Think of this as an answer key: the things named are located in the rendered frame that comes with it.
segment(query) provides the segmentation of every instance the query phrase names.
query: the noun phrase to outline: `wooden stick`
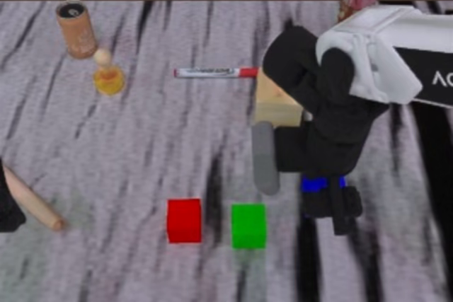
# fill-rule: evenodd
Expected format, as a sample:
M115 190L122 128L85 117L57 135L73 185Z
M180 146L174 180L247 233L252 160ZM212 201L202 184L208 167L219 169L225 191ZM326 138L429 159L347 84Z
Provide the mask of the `wooden stick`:
M64 228L63 218L44 202L34 191L19 179L6 166L3 166L6 184L11 191L13 198L30 212L39 222L51 228L53 231L60 231Z

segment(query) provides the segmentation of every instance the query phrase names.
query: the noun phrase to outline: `gray tabletop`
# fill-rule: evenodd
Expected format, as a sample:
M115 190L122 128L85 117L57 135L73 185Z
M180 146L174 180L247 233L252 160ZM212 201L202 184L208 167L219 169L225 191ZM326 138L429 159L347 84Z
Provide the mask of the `gray tabletop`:
M172 69L258 66L285 24L318 35L338 4L88 2L101 46L127 77L113 97L93 87L92 60L66 53L56 5L0 3L0 154L70 224L53 233L28 216L0 236L0 301L309 301L294 256L297 176L283 175L274 197L253 186L254 82L178 80ZM322 301L366 301L370 233L386 301L447 300L417 131L402 113L398 147L386 113L349 178L365 207L357 237L317 222ZM189 197L203 202L203 242L170 245L166 200ZM229 209L245 202L267 206L265 250L231 247Z

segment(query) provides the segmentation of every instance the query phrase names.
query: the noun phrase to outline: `black object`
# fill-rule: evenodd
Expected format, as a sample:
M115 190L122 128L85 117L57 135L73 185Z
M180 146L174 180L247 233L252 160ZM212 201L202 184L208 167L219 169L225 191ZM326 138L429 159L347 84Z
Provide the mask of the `black object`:
M305 212L332 216L335 234L344 235L348 218L359 216L362 206L356 189L345 191L347 199L341 194L338 178L355 168L373 121L389 106L350 95L355 75L351 58L330 49L319 65L316 41L305 28L291 28L275 39L263 60L265 74L313 115L300 127L275 130L277 168L327 178L328 189L309 196Z
M11 196L1 159L0 166L0 233L13 233L27 221L27 218Z

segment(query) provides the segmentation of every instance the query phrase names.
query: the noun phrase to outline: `marker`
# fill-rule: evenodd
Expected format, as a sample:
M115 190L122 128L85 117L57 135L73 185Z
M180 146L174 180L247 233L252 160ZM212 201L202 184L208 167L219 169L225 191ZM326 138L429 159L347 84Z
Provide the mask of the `marker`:
M176 78L256 78L258 67L235 69L175 69Z

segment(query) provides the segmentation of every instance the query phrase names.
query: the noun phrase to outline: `soda can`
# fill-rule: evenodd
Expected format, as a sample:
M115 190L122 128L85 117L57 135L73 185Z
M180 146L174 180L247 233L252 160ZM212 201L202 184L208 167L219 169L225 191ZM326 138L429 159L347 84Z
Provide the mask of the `soda can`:
M57 7L57 19L68 53L77 59L89 58L98 48L90 15L79 0L68 0Z

